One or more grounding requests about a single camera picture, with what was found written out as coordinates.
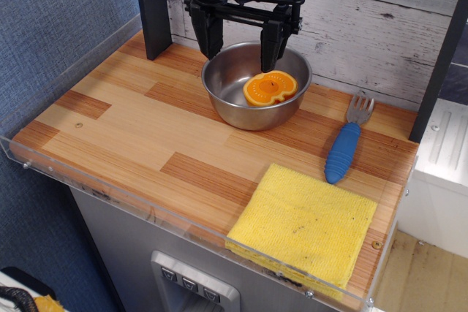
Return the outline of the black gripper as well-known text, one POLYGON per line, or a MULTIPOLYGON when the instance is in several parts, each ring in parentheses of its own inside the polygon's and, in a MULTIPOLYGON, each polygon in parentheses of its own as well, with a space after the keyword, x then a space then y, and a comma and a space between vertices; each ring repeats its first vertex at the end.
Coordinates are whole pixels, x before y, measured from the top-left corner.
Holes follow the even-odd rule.
POLYGON ((305 0, 185 0, 200 52, 213 59, 223 46, 223 20, 260 26, 261 70, 270 72, 282 58, 291 34, 301 29, 301 5, 305 0))

